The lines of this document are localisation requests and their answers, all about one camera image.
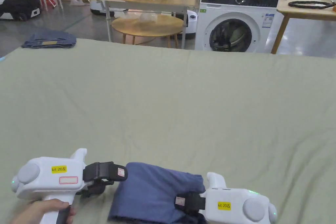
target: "blue cloth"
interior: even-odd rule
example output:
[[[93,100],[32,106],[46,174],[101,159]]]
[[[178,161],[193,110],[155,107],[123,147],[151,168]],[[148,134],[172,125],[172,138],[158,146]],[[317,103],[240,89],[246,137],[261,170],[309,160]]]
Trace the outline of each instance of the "blue cloth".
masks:
[[[200,222],[199,218],[176,209],[174,202],[179,193],[204,193],[201,175],[144,163],[128,163],[126,168],[128,178],[120,182],[114,194],[109,220],[167,224]]]
[[[43,29],[34,33],[23,45],[24,48],[71,48],[77,40],[64,31]]]

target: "round wooden side table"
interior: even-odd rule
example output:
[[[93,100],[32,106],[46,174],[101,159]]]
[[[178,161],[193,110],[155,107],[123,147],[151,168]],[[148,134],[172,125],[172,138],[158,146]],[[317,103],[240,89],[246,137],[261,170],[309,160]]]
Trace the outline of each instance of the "round wooden side table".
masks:
[[[157,16],[157,21],[140,22],[139,19],[117,18],[111,26],[123,34],[123,44],[126,43],[126,35],[133,37],[132,44],[135,44],[136,37],[166,37],[168,48],[170,48],[170,36],[174,35],[175,46],[179,47],[178,34],[182,32],[183,20],[168,15]]]

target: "sticker on washing machine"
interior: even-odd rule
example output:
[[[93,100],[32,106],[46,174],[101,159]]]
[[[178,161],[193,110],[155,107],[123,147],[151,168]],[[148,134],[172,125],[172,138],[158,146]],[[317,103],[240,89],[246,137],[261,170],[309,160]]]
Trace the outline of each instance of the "sticker on washing machine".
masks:
[[[264,22],[262,24],[263,28],[271,28],[274,19],[274,14],[265,14]]]

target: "green indicator light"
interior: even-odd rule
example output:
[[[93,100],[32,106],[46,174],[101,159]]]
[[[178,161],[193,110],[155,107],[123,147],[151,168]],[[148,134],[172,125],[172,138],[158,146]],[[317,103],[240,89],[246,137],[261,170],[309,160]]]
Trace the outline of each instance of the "green indicator light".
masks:
[[[256,193],[256,192],[253,192],[253,191],[250,191],[250,190],[249,190],[249,192],[250,192],[250,193],[255,193],[255,194],[258,194],[258,193]]]

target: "gray concrete floor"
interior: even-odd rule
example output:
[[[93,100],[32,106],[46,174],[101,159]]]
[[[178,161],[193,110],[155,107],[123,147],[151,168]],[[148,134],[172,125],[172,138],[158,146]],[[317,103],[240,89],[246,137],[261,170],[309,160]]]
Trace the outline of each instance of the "gray concrete floor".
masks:
[[[271,51],[282,18],[282,14],[276,15],[265,52]],[[64,11],[59,8],[50,9],[49,12],[43,12],[28,22],[0,20],[0,57],[19,47],[30,34],[41,28],[67,31],[77,38],[108,41],[104,16],[92,15],[89,6],[69,6],[69,2],[64,2]],[[278,53],[335,58],[335,38],[336,22],[291,19]],[[113,32],[113,41],[121,43],[121,34]],[[149,41],[149,39],[136,38],[136,44],[145,41]],[[127,37],[126,42],[131,43],[130,36]],[[155,39],[144,45],[165,47],[167,41],[166,39]],[[187,40],[186,49],[193,48],[194,40]]]

